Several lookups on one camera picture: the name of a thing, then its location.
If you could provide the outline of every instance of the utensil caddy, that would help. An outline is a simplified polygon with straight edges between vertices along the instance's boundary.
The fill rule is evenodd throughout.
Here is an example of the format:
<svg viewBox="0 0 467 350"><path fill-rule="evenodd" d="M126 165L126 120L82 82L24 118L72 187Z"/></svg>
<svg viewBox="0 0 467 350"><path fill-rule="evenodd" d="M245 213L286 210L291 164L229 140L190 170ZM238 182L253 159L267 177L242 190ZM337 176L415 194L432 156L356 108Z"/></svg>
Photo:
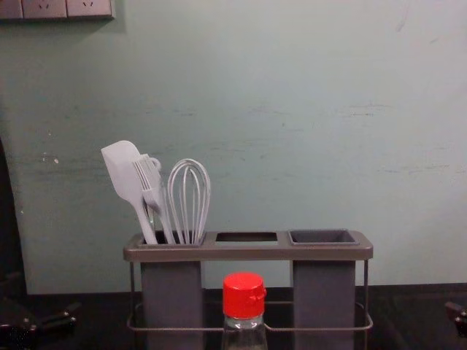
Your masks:
<svg viewBox="0 0 467 350"><path fill-rule="evenodd" d="M215 260L292 262L294 325L275 328L265 321L269 332L292 332L295 350L353 350L354 332L364 332L367 348L373 326L368 314L373 246L358 231L207 232L199 245L147 245L142 235L136 235L123 256L131 272L128 327L147 333L148 350L204 350L204 333L223 330L221 324L204 326L201 262ZM363 261L364 302L358 305L366 319L359 326L355 326L357 261ZM134 263L141 265L145 327L135 325Z"/></svg>

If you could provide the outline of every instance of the red cap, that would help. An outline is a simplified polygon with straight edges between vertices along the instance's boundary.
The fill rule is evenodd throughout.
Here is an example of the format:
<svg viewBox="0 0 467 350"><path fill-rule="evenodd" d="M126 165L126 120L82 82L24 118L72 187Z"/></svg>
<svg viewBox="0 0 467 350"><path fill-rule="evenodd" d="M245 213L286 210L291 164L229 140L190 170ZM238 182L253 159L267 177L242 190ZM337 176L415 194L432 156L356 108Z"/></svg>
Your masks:
<svg viewBox="0 0 467 350"><path fill-rule="evenodd" d="M224 314L235 319L251 319L264 313L263 278L251 272L238 272L224 279Z"/></svg>

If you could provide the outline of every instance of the clear bottle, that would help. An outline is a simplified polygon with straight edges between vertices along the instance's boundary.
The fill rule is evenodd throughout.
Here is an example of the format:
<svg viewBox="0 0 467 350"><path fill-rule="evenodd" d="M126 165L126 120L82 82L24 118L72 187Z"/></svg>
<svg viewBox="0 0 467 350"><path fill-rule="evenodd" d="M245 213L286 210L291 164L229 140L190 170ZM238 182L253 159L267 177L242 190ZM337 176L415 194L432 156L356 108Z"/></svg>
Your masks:
<svg viewBox="0 0 467 350"><path fill-rule="evenodd" d="M263 279L256 273L232 273L225 278L222 350L267 350L265 296Z"/></svg>

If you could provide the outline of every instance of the white whisk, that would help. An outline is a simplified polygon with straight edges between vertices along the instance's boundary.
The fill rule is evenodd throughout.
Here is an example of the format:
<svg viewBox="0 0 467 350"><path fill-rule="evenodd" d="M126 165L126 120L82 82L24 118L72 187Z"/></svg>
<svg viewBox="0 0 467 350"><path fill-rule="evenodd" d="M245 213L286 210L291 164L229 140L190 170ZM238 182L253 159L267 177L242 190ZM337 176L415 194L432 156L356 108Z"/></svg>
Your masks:
<svg viewBox="0 0 467 350"><path fill-rule="evenodd" d="M179 173L181 177L178 184L179 205L177 206L176 198L174 197L174 187ZM190 183L193 188L193 191L190 191L192 196L191 203L187 196ZM199 244L203 236L209 211L209 199L211 198L211 180L206 169L196 160L182 159L175 164L170 173L167 192L180 243Z"/></svg>

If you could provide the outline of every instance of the bottle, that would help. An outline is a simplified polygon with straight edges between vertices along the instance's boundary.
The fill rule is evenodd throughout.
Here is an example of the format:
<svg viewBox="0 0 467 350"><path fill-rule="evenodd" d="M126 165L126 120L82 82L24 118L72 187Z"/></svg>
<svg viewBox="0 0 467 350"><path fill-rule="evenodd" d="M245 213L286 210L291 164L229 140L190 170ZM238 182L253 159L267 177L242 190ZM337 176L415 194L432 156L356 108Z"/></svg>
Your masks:
<svg viewBox="0 0 467 350"><path fill-rule="evenodd" d="M222 350L267 350L263 321L266 289L260 275L238 272L223 286Z"/></svg>

